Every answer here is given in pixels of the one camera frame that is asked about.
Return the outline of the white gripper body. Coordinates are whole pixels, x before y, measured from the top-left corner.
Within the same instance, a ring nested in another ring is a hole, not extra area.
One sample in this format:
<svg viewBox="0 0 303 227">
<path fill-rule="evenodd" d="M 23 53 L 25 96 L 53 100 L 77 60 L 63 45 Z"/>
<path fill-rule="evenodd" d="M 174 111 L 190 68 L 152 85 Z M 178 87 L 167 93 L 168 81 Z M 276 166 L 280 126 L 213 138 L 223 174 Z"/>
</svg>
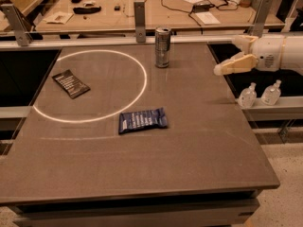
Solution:
<svg viewBox="0 0 303 227">
<path fill-rule="evenodd" d="M 258 59 L 256 68 L 259 71 L 275 72 L 279 69 L 282 36 L 265 36 L 257 39 L 251 48 L 251 52 Z"/>
</svg>

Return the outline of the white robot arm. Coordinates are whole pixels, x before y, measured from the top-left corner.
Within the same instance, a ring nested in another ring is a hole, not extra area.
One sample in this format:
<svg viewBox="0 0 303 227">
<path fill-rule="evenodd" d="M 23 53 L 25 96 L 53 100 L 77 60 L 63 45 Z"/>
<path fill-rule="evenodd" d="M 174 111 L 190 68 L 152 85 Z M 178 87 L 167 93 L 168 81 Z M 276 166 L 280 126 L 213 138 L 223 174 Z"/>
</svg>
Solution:
<svg viewBox="0 0 303 227">
<path fill-rule="evenodd" d="M 217 76 L 259 71 L 292 70 L 303 75 L 303 37 L 240 35 L 233 40 L 240 52 L 214 68 Z"/>
</svg>

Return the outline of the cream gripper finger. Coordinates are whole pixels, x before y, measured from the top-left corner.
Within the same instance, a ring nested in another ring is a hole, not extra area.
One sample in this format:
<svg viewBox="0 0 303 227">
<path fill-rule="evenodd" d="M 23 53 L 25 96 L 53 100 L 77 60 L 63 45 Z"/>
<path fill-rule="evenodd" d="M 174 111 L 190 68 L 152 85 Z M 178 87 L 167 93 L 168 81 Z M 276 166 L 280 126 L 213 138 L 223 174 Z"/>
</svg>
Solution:
<svg viewBox="0 0 303 227">
<path fill-rule="evenodd" d="M 257 65 L 257 57 L 253 54 L 244 55 L 238 53 L 230 59 L 227 59 L 214 68 L 216 76 L 245 73 L 251 71 Z"/>
<path fill-rule="evenodd" d="M 234 37 L 233 44 L 244 53 L 249 53 L 253 43 L 258 39 L 257 36 L 237 35 Z"/>
</svg>

